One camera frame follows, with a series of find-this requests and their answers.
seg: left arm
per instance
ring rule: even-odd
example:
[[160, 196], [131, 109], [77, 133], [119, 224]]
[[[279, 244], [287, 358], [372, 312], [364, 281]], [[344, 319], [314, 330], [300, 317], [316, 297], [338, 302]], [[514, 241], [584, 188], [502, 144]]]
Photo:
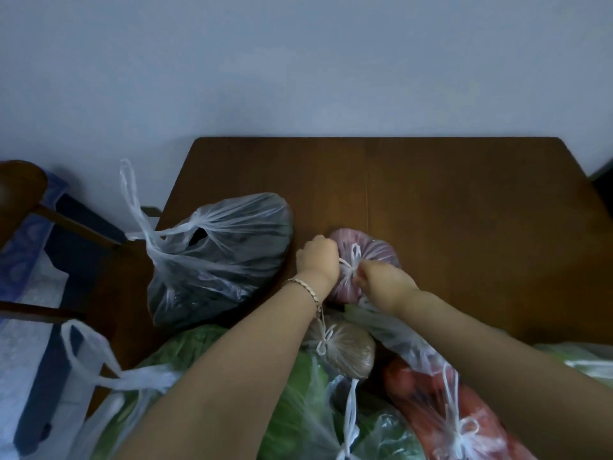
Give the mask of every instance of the left arm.
[[[323, 301], [339, 274], [336, 243], [318, 235], [296, 264]], [[254, 459], [315, 311], [305, 288], [285, 285], [194, 363], [115, 458]]]

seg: hand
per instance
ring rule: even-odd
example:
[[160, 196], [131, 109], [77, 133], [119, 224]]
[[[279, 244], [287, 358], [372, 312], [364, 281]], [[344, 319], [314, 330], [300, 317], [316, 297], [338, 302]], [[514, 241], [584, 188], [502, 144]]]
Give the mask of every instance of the hand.
[[337, 243], [316, 235], [296, 252], [296, 270], [296, 277], [309, 284], [323, 301], [340, 275]]
[[390, 315], [396, 315], [410, 295], [419, 292], [412, 277], [382, 261], [362, 260], [353, 283], [361, 288], [373, 305]]

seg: right hand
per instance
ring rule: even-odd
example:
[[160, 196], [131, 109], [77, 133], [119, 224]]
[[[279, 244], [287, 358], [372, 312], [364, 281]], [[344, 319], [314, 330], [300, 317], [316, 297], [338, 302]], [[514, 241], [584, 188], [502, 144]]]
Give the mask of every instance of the right hand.
[[409, 296], [419, 292], [413, 278], [403, 270], [375, 260], [360, 262], [353, 283], [361, 288], [373, 305], [390, 315], [396, 315]]

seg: left hand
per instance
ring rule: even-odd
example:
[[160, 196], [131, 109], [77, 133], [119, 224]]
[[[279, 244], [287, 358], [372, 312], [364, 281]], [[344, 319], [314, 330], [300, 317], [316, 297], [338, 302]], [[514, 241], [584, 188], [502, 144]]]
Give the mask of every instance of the left hand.
[[340, 275], [337, 243], [316, 235], [296, 252], [296, 277], [309, 284], [323, 301]]

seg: bag handle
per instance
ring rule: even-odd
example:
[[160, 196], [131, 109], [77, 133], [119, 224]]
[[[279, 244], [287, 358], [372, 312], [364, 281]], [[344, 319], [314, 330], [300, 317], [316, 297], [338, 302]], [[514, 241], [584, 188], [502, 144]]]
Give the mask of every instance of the bag handle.
[[[71, 329], [75, 328], [83, 336], [83, 340], [91, 347], [98, 357], [117, 378], [105, 378], [88, 370], [74, 354], [71, 343]], [[153, 365], [134, 370], [122, 371], [109, 341], [101, 334], [91, 329], [85, 323], [71, 319], [62, 324], [60, 334], [64, 342], [66, 356], [73, 370], [81, 378], [97, 386], [109, 387], [116, 391], [135, 391], [155, 389], [162, 393], [174, 385], [182, 373], [174, 371], [170, 365]]]

